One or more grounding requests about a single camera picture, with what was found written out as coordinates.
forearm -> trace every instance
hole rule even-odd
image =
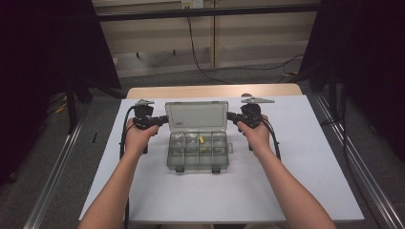
[[[257,154],[291,228],[334,228],[316,198],[267,149]]]
[[[87,210],[79,228],[120,227],[138,161],[136,154],[124,154],[110,179]]]

black metal frame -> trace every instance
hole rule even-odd
[[[251,7],[251,8],[206,8],[206,9],[188,9],[188,10],[157,10],[157,11],[140,11],[140,12],[121,12],[121,13],[98,13],[97,16],[74,15],[74,16],[60,16],[55,19],[63,20],[64,22],[66,21],[102,22],[102,21],[125,21],[125,20],[162,19],[162,18],[178,18],[178,17],[306,12],[319,10],[321,10],[320,4],[300,4],[300,5],[281,5],[270,7]]]

hand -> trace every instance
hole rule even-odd
[[[158,132],[159,126],[155,125],[146,130],[140,130],[134,125],[134,119],[127,122],[127,134],[125,138],[125,154],[136,154],[142,156],[143,149],[149,142],[151,136]]]
[[[266,115],[262,114],[262,117],[263,119],[268,120]],[[246,126],[242,121],[239,121],[236,125],[244,133],[249,145],[253,148],[255,156],[258,156],[261,152],[268,150],[271,151],[269,131],[263,122],[261,122],[255,129]]]

metal rail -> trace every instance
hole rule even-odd
[[[36,201],[28,219],[24,226],[24,229],[37,229],[39,228],[42,219],[47,212],[48,206],[51,203],[53,198],[53,194],[56,190],[57,183],[59,182],[65,165],[69,159],[69,155],[72,152],[72,149],[75,145],[77,140],[78,134],[80,133],[83,119],[86,116],[90,105],[85,105],[78,120],[77,125],[73,129],[72,133],[68,135],[65,144],[60,152],[59,158],[57,159],[53,170],[51,171],[50,176],[48,177],[48,181],[45,184],[44,188],[42,189],[41,195],[39,196],[38,200]]]
[[[332,115],[329,111],[329,104],[327,99],[322,95],[316,96],[317,101],[322,108],[322,111],[327,119],[332,119]],[[343,145],[343,134],[344,129],[341,124],[333,123],[331,124],[337,138],[339,139],[340,143]],[[363,184],[366,186],[367,191],[369,191],[370,196],[372,197],[375,205],[377,206],[378,210],[380,211],[382,217],[386,220],[388,226],[390,228],[405,228],[403,222],[398,216],[393,204],[388,199],[387,195],[375,181],[372,173],[366,166],[366,163],[361,158],[358,151],[355,149],[352,141],[347,136],[347,152],[349,160],[352,163],[352,166],[359,174]]]

person's left hand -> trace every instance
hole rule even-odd
[[[150,137],[158,132],[159,126],[155,125],[143,131],[138,129],[134,125],[134,119],[130,118],[126,128],[125,154],[142,156],[143,149],[148,144]]]

